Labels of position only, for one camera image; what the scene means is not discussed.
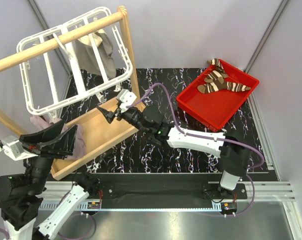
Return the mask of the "lilac sock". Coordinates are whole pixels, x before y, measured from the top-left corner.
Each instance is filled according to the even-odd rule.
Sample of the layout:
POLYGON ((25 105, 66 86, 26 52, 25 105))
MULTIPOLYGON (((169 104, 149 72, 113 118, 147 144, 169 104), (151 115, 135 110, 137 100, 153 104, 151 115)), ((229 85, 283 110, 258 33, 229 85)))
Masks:
MULTIPOLYGON (((38 129, 44 130, 53 124, 61 121, 61 118, 54 118, 53 120, 46 120, 43 116, 33 115, 30 117, 30 122, 38 129)), ((77 131, 75 136, 75 146, 72 155, 64 158, 65 161, 75 161, 81 159, 87 154, 87 146, 84 139, 84 128, 81 124, 77 124, 77 131)))

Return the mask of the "white plastic sock hanger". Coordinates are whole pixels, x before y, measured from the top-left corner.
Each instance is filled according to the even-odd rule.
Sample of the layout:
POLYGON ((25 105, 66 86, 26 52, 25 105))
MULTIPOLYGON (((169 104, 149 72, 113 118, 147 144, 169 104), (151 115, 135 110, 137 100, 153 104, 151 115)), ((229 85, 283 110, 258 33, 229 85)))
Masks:
POLYGON ((124 41, 120 36, 120 32, 116 26, 116 23, 120 22, 126 13, 127 10, 124 6, 120 6, 118 12, 116 13, 111 13, 109 8, 100 6, 76 18, 73 18, 68 22, 65 22, 64 24, 58 25, 56 27, 26 37, 17 44, 16 51, 18 53, 22 53, 25 51, 26 44, 34 43, 38 41, 41 45, 43 45, 48 43, 48 41, 45 39, 46 37, 53 36, 54 40, 56 40, 57 42, 58 47, 60 47, 68 56, 68 61, 70 63, 70 67, 73 73, 76 90, 77 90, 77 95, 73 97, 69 97, 65 100, 59 100, 48 51, 45 50, 44 52, 42 52, 42 55, 44 57, 44 62, 48 74, 48 80, 49 80, 49 85, 53 98, 53 103, 49 106, 36 109, 33 103, 29 73, 27 69, 28 60, 23 60, 19 64, 19 67, 21 72, 26 108, 30 114, 37 115, 37 116, 44 115, 44 114, 52 114, 58 109, 69 106, 73 103, 86 99, 92 95, 99 95, 100 92, 105 91, 106 89, 109 89, 113 86, 119 85, 123 81, 131 78, 132 74, 135 73, 136 69, 130 59, 130 55, 129 55, 130 51, 126 48, 124 41), (103 78, 102 84, 90 90, 85 89, 84 80, 79 65, 79 56, 76 54, 76 50, 73 44, 71 42, 63 43, 62 36, 56 35, 57 32, 61 32, 62 35, 71 34, 72 33, 72 30, 70 30, 71 27, 74 27, 75 30, 78 31, 80 27, 78 27, 77 25, 80 23, 83 23, 83 28, 89 29, 89 32, 85 34, 74 33, 72 35, 72 40, 75 41, 85 36, 88 37, 94 53, 95 60, 97 61, 97 65, 99 67, 100 73, 103 78), (120 76, 114 78, 109 78, 107 76, 106 64, 104 64, 102 61, 102 57, 101 54, 99 53, 98 47, 96 46, 96 41, 94 37, 94 33, 99 31, 99 28, 94 26, 97 23, 102 23, 102 27, 111 26, 112 28, 113 35, 115 37, 116 43, 119 48, 119 53, 126 66, 125 72, 120 76))

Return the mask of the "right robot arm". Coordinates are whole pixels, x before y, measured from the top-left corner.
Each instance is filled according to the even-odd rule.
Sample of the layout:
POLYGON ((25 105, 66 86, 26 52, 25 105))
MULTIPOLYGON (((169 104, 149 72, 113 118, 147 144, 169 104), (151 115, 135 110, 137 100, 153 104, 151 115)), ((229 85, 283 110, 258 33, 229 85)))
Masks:
POLYGON ((115 111, 98 107, 98 110, 108 123, 112 123, 114 119, 124 120, 145 133, 153 144, 196 150, 217 157, 218 170, 222 176, 219 184, 203 187, 204 198, 216 202, 236 198, 237 183, 246 175, 251 156, 250 150, 241 146, 237 137, 223 132, 179 131, 174 124, 166 122, 164 116, 153 106, 147 106, 144 110, 137 107, 126 110, 117 107, 115 111))

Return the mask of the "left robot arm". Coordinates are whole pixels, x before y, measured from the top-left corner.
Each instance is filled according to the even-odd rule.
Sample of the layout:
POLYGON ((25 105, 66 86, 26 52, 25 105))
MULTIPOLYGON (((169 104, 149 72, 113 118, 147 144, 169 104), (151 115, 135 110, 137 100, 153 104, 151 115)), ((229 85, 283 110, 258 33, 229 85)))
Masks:
POLYGON ((64 125, 60 120, 36 133, 0 141, 0 153, 23 161, 25 168, 21 174, 0 176, 0 210, 7 240, 53 240, 82 201, 102 195, 100 180, 81 173, 54 212, 34 226, 54 160, 74 153, 78 126, 63 130, 64 125))

